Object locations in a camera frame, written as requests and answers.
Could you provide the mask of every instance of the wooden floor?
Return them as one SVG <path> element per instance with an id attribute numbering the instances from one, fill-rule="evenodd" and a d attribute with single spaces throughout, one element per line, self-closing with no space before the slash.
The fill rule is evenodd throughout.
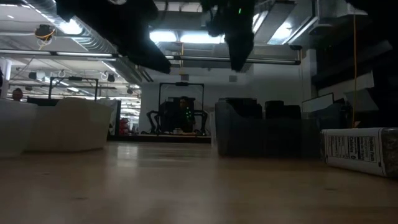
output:
<path id="1" fill-rule="evenodd" d="M 318 161 L 110 143 L 0 160 L 0 223 L 398 223 L 398 182 Z"/>

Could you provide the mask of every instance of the cable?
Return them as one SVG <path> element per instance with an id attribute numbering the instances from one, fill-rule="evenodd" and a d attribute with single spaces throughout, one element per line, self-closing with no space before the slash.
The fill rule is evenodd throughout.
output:
<path id="1" fill-rule="evenodd" d="M 35 57 L 33 56 L 33 57 L 29 60 L 29 62 L 25 65 L 25 67 L 23 67 L 23 68 L 17 73 L 17 75 L 14 75 L 14 77 L 10 78 L 10 81 L 13 80 L 13 79 L 15 79 L 16 77 L 18 77 L 22 72 L 24 72 L 24 71 L 28 68 L 28 66 L 29 66 L 30 63 L 33 61 L 34 58 L 35 58 Z"/>
<path id="2" fill-rule="evenodd" d="M 353 105 L 353 128 L 355 128 L 355 109 L 356 109 L 356 78 L 358 76 L 357 56 L 356 56 L 356 15 L 354 9 L 354 105 Z"/>

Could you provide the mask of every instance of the ceiling duct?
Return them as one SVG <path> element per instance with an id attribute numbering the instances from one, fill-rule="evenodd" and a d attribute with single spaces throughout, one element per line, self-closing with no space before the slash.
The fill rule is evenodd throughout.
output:
<path id="1" fill-rule="evenodd" d="M 259 30 L 254 36 L 255 43 L 268 43 L 278 28 L 285 22 L 286 18 L 293 11 L 295 2 L 275 1 L 273 6 L 269 6 L 269 12 L 262 22 Z"/>
<path id="2" fill-rule="evenodd" d="M 40 13 L 43 17 L 49 20 L 55 27 L 62 30 L 65 21 L 57 14 L 57 5 L 54 0 L 22 0 L 36 12 Z M 83 29 L 80 35 L 88 36 L 85 38 L 73 38 L 73 40 L 84 47 L 89 52 L 103 52 L 116 54 L 118 51 L 107 40 L 104 40 L 93 29 L 88 27 L 82 21 L 73 18 L 76 23 Z M 117 58 L 114 62 L 104 62 L 107 65 L 114 67 L 119 71 L 121 76 L 129 83 L 140 83 L 142 78 L 135 70 L 134 64 L 127 58 Z"/>
<path id="3" fill-rule="evenodd" d="M 310 35 L 327 35 L 338 24 L 338 19 L 345 16 L 367 15 L 366 12 L 355 9 L 345 0 L 317 0 L 316 14 L 318 22 L 309 31 Z"/>

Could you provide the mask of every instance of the metal frame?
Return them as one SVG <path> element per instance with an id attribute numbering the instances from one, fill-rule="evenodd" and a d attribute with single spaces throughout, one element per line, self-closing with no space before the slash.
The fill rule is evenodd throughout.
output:
<path id="1" fill-rule="evenodd" d="M 52 86 L 52 81 L 54 79 L 59 79 L 60 81 L 55 84 L 55 86 Z M 51 94 L 52 94 L 52 88 L 57 87 L 57 85 L 62 82 L 62 80 L 68 79 L 71 81 L 82 81 L 82 80 L 94 80 L 95 81 L 95 95 L 94 95 L 94 101 L 97 101 L 97 92 L 98 92 L 98 79 L 97 78 L 81 78 L 81 77 L 68 77 L 68 78 L 60 78 L 60 77 L 50 77 L 50 86 L 49 86 L 49 100 L 51 100 Z"/>

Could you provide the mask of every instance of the printed label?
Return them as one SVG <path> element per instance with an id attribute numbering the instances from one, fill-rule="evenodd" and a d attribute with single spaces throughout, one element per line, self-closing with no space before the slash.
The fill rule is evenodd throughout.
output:
<path id="1" fill-rule="evenodd" d="M 377 162 L 374 136 L 328 136 L 331 157 Z"/>
<path id="2" fill-rule="evenodd" d="M 385 176 L 382 128 L 323 130 L 326 163 L 331 166 Z"/>

